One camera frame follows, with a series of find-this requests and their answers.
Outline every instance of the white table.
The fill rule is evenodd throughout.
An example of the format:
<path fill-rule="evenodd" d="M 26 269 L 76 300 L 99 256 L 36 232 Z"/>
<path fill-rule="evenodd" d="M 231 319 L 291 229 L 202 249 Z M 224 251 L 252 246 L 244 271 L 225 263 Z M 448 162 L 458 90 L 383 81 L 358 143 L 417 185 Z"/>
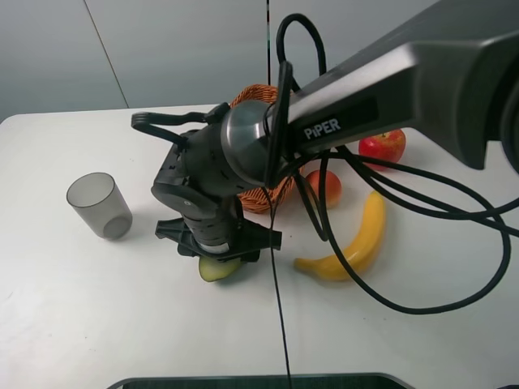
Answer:
<path fill-rule="evenodd" d="M 285 373 L 268 252 L 234 278 L 206 284 L 196 259 L 155 238 L 157 220 L 178 216 L 149 191 L 169 144 L 132 130 L 136 111 L 22 115 L 0 125 L 0 387 L 104 389 L 134 377 Z M 498 145 L 490 147 L 488 169 L 476 172 L 420 134 L 407 135 L 403 162 L 459 179 L 495 205 L 517 197 L 519 177 Z M 333 161 L 331 169 L 345 190 L 330 217 L 346 246 L 369 188 L 345 163 Z M 67 187 L 95 171 L 114 176 L 134 213 L 120 242 L 98 238 L 66 203 Z M 440 185 L 388 175 L 477 209 Z M 268 223 L 267 216 L 249 217 Z M 519 225 L 517 212 L 505 219 Z M 457 312 L 413 317 L 354 284 L 320 284 L 294 271 L 295 257 L 331 252 L 297 195 L 280 209 L 277 228 L 284 233 L 277 263 L 294 374 L 380 373 L 420 389 L 519 383 L 516 239 L 508 274 L 488 297 Z M 481 288 L 500 255 L 496 232 L 389 203 L 384 248 L 365 277 L 402 304 L 437 305 Z"/>

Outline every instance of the red apple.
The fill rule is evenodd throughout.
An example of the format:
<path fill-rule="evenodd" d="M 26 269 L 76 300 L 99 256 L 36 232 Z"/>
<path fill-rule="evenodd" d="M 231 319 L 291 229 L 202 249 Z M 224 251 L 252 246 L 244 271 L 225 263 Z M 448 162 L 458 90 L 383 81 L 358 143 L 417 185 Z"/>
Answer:
<path fill-rule="evenodd" d="M 364 138 L 358 143 L 358 154 L 397 163 L 404 154 L 405 134 L 402 130 L 385 132 Z M 383 170 L 384 166 L 366 164 L 372 169 Z"/>
<path fill-rule="evenodd" d="M 307 181 L 319 198 L 319 170 L 307 175 Z M 342 185 L 339 177 L 332 172 L 326 172 L 326 208 L 335 207 L 341 201 Z"/>

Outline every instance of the gray cup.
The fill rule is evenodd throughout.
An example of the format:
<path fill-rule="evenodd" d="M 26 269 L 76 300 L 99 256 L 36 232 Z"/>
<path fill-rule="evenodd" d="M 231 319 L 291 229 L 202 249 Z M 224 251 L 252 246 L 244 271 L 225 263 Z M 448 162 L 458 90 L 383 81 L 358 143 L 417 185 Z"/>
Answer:
<path fill-rule="evenodd" d="M 112 176 L 90 173 L 66 192 L 67 202 L 99 237 L 117 239 L 131 227 L 133 217 Z"/>

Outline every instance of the wicker basket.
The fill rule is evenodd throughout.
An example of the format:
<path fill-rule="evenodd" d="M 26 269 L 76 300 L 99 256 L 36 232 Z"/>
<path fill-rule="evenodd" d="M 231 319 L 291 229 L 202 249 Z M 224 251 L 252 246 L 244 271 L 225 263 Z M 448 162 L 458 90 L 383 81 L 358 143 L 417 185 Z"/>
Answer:
<path fill-rule="evenodd" d="M 269 85 L 255 84 L 243 89 L 243 91 L 230 103 L 231 107 L 234 107 L 238 103 L 245 100 L 261 100 L 265 103 L 273 103 L 277 98 L 277 88 Z M 272 203 L 278 200 L 278 197 L 282 195 L 279 202 L 282 203 L 294 188 L 294 179 L 290 178 L 290 182 L 286 184 L 285 193 L 281 192 L 281 187 L 285 184 L 285 180 L 274 190 L 268 190 Z M 261 189 L 253 189 L 238 195 L 242 201 L 243 209 L 254 213 L 265 213 L 268 211 L 268 201 Z"/>

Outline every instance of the yellow banana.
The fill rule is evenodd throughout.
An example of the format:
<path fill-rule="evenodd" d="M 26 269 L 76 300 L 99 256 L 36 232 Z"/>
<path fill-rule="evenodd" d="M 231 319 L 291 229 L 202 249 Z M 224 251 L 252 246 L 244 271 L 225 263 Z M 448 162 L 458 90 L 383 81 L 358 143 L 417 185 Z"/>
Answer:
<path fill-rule="evenodd" d="M 357 273 L 368 269 L 379 254 L 384 238 L 385 221 L 384 199 L 378 192 L 373 191 L 364 204 L 364 215 L 357 236 L 342 251 Z M 322 280 L 343 281 L 351 278 L 336 255 L 329 255 L 322 259 L 297 258 L 294 266 Z"/>

